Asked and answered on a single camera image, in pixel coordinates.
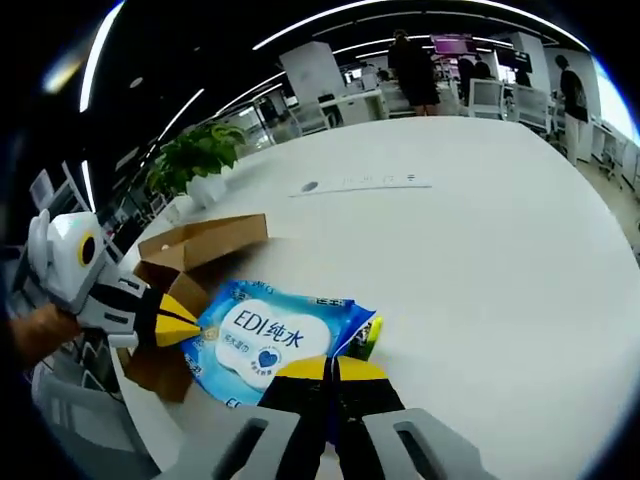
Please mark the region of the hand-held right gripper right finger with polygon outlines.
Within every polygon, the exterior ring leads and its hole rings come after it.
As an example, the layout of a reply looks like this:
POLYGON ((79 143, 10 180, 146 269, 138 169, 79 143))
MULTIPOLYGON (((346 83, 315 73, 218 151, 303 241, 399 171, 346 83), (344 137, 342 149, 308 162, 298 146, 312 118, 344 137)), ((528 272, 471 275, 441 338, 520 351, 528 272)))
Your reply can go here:
POLYGON ((346 479, 492 479, 479 449, 420 408, 385 372, 351 357, 332 364, 335 448, 346 479))

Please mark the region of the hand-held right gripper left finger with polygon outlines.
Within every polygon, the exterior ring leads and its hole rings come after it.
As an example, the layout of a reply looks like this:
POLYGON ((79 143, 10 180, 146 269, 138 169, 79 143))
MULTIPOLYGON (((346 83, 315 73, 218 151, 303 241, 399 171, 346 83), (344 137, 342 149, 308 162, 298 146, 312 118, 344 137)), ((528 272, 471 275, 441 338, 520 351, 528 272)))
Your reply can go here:
POLYGON ((188 436, 164 479, 313 479, 325 450, 331 359, 282 368, 256 406, 220 414, 188 436))

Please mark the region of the person's left hand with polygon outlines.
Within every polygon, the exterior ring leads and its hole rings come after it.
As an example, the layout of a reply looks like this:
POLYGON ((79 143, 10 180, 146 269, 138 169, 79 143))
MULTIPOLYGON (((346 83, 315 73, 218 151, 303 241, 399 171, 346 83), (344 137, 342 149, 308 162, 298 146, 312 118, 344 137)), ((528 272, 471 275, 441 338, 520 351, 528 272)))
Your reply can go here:
POLYGON ((76 318, 53 303, 9 320, 20 364, 31 369, 81 333, 76 318))

